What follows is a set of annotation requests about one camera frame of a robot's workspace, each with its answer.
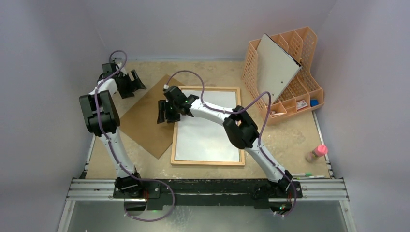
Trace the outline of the brown cardboard backing board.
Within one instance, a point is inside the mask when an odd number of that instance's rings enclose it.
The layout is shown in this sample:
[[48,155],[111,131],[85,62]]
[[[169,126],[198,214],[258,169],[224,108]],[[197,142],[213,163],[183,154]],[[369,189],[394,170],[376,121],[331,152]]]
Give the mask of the brown cardboard backing board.
[[160,158],[173,141],[174,124],[157,123],[159,100],[164,99],[165,75],[120,118],[120,130],[155,158]]

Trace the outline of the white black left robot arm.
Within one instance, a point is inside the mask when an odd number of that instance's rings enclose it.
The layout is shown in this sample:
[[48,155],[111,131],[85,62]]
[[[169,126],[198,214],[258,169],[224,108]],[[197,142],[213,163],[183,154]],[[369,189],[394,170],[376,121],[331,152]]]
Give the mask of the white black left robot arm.
[[80,96],[79,103],[87,130],[102,141],[116,167],[116,193],[137,198],[144,193],[144,184],[122,143],[120,117],[112,96],[118,93],[122,99],[130,98],[146,86],[135,70],[127,73],[123,67],[114,61],[103,64],[96,87]]

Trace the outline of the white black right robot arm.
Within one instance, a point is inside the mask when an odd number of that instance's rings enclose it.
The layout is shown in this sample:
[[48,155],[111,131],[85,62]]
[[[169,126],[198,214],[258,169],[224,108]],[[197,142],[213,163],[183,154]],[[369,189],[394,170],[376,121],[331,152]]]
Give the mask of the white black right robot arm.
[[174,112],[184,116],[203,118],[223,126],[230,143],[249,153],[264,171],[272,192],[279,197],[290,189],[296,191],[293,176],[280,165],[262,142],[262,130],[247,112],[238,105],[226,108],[203,101],[201,96],[186,96],[177,86],[164,85],[163,94]]

